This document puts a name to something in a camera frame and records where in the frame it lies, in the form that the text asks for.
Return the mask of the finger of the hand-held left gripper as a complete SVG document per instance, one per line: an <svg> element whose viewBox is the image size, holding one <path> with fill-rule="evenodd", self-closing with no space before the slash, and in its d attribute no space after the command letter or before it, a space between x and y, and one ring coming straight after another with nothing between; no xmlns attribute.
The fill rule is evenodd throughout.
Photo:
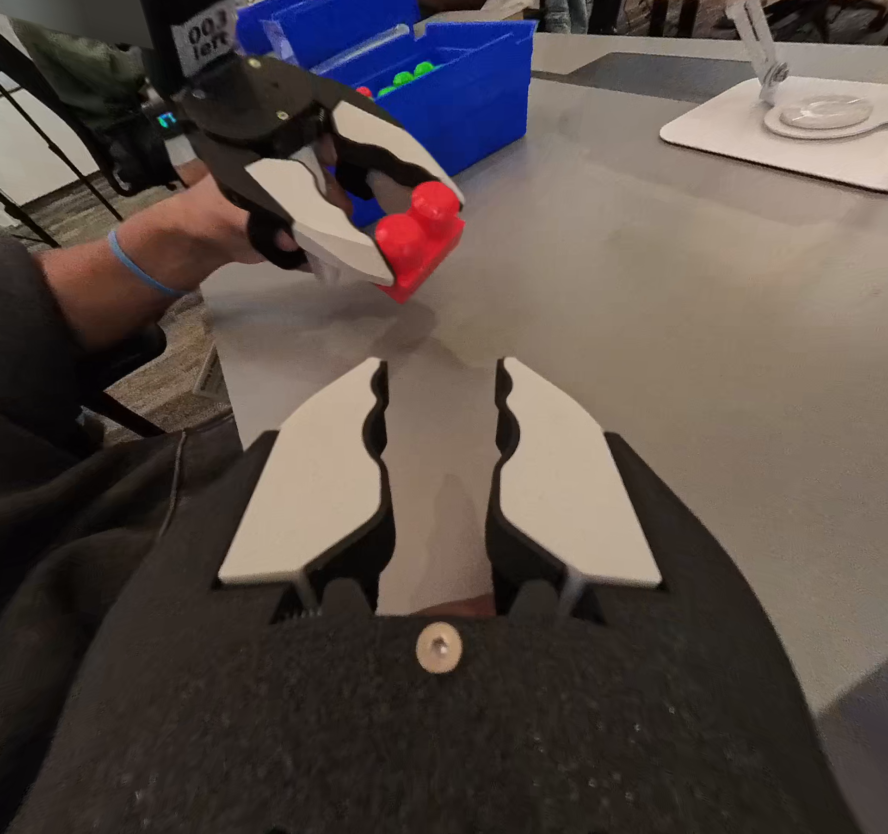
<svg viewBox="0 0 888 834"><path fill-rule="evenodd" d="M419 141L369 100L342 100L332 109L331 139L339 184L355 196L375 198L384 214L406 212L414 190L429 182L447 187L461 213L465 200L455 182Z"/></svg>
<svg viewBox="0 0 888 834"><path fill-rule="evenodd" d="M304 162L260 159L246 171L283 208L294 239L320 282L361 280L384 288L394 286L394 271L376 242L327 200L315 173Z"/></svg>

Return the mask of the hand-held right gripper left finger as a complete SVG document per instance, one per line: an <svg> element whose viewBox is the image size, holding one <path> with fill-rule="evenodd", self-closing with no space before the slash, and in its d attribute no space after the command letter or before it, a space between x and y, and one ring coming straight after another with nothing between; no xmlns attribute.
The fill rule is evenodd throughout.
<svg viewBox="0 0 888 834"><path fill-rule="evenodd" d="M348 582L377 612L396 545L388 384L387 363L368 358L283 422L217 571L221 587L284 585L312 613Z"/></svg>

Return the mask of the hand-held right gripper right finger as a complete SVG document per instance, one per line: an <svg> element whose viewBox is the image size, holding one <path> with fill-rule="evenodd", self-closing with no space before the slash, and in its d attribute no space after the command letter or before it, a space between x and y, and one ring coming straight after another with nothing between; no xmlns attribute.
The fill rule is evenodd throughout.
<svg viewBox="0 0 888 834"><path fill-rule="evenodd" d="M605 431L513 356L496 363L486 554L499 617L615 617L663 600L655 560Z"/></svg>

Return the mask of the pile of toy blocks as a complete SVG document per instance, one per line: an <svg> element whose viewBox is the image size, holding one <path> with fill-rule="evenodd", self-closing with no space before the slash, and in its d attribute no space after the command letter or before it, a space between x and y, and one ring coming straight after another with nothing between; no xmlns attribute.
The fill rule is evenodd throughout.
<svg viewBox="0 0 888 834"><path fill-rule="evenodd" d="M367 85L360 85L354 90L361 96L364 96L368 99L381 99L387 96L389 93L393 93L407 85L412 84L421 77L436 72L439 68L440 64L429 61L422 61L417 63L416 66L411 70L402 70L396 73L390 85L386 85L378 89L371 88Z"/></svg>

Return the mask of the blue plastic bin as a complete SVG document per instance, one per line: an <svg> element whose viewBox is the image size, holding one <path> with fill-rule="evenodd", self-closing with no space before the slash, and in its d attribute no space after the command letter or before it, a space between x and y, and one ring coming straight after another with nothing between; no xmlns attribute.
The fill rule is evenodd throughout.
<svg viewBox="0 0 888 834"><path fill-rule="evenodd" d="M416 0L259 0L239 9L235 35L244 55L311 70L411 32L420 18Z"/></svg>
<svg viewBox="0 0 888 834"><path fill-rule="evenodd" d="M419 62L440 64L374 102L455 177L526 134L536 29L527 19L428 21L314 72L353 89L378 89Z"/></svg>

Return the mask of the red two-stud block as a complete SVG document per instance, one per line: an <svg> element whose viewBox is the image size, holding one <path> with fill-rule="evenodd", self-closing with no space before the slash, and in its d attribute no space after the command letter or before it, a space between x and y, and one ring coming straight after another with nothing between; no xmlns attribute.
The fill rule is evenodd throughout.
<svg viewBox="0 0 888 834"><path fill-rule="evenodd" d="M383 217L374 240L394 275L391 285L376 283L396 302L407 302L458 246L464 220L456 193L440 181L414 188L407 211Z"/></svg>

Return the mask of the person's left forearm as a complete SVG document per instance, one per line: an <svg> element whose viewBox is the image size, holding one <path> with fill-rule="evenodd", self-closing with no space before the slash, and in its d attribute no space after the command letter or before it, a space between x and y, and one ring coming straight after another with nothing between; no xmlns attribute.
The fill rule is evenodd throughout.
<svg viewBox="0 0 888 834"><path fill-rule="evenodd" d="M83 348L107 350L157 322L173 298L142 285L106 238L39 253L37 265Z"/></svg>

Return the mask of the grey desk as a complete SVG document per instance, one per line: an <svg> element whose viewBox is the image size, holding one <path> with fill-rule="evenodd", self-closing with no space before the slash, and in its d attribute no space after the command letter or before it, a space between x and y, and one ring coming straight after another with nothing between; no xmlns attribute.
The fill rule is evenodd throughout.
<svg viewBox="0 0 888 834"><path fill-rule="evenodd" d="M733 556L886 832L886 196L662 142L741 56L540 34L527 134L458 178L463 238L406 305L272 266L203 294L245 446L388 362L385 614L489 589L498 359L620 434Z"/></svg>

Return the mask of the person's left hand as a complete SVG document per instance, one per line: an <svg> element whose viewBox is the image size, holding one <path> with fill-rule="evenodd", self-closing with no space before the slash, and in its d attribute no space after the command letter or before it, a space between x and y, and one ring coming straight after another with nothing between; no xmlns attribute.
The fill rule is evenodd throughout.
<svg viewBox="0 0 888 834"><path fill-rule="evenodd" d="M169 289L195 290L223 266L265 261L250 243L249 214L210 175L162 202L158 221L159 267L153 277Z"/></svg>

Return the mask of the black cube device with screen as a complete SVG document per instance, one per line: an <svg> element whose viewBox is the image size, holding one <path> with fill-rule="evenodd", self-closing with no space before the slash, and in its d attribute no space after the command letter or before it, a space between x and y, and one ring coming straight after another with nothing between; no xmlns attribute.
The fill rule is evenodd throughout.
<svg viewBox="0 0 888 834"><path fill-rule="evenodd" d="M106 129L115 174L127 195L154 187L176 188L179 175L166 144L179 134L175 114L161 99L142 102Z"/></svg>

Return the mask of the printed paper sheet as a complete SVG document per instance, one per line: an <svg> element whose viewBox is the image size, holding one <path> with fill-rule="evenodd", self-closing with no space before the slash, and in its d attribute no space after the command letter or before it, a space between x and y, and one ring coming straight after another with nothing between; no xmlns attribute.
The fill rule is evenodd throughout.
<svg viewBox="0 0 888 834"><path fill-rule="evenodd" d="M208 351L195 380L193 392L216 405L230 405L228 387L216 346Z"/></svg>

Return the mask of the blue wristband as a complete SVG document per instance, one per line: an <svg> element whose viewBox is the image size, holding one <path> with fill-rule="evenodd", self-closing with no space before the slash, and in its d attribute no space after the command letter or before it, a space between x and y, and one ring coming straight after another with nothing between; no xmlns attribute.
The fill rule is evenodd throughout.
<svg viewBox="0 0 888 834"><path fill-rule="evenodd" d="M106 237L107 245L115 259L139 282L152 291L161 295L172 298L182 298L189 294L188 291L177 290L158 282L153 276L143 270L130 256L123 250L117 235L117 230L111 230Z"/></svg>

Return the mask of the black office chair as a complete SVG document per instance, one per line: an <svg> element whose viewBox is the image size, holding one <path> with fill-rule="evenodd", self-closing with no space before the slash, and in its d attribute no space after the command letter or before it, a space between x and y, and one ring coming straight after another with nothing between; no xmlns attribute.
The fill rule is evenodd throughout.
<svg viewBox="0 0 888 834"><path fill-rule="evenodd" d="M81 407L141 438L164 435L161 427L119 402L108 389L158 359L167 345L164 330L151 325L107 350L86 353L77 367Z"/></svg>

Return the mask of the person's dark clothing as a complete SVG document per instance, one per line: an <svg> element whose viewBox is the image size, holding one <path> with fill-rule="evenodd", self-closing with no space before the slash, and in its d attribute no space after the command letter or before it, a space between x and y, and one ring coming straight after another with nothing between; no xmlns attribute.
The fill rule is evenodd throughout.
<svg viewBox="0 0 888 834"><path fill-rule="evenodd" d="M102 448L94 368L19 242L2 240L1 824L10 826L108 610L176 513L240 454L231 415Z"/></svg>

